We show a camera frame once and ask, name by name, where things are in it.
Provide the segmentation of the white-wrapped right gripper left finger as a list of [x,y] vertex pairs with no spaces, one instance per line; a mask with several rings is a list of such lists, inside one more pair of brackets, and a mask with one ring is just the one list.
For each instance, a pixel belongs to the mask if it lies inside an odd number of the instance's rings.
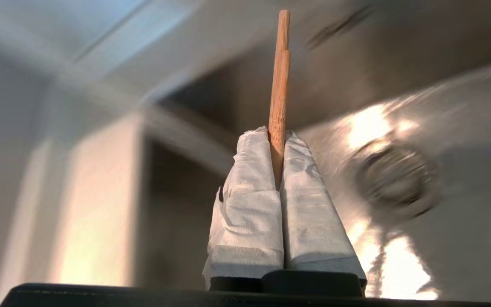
[[238,138],[234,163],[216,195],[203,267],[216,278],[261,279],[284,268],[280,193],[275,187],[266,127]]

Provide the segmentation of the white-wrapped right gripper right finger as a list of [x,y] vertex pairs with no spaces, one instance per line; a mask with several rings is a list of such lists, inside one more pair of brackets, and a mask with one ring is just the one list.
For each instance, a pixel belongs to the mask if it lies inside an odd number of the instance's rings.
[[306,142],[290,132],[281,183],[285,268],[329,295],[364,295],[366,274]]

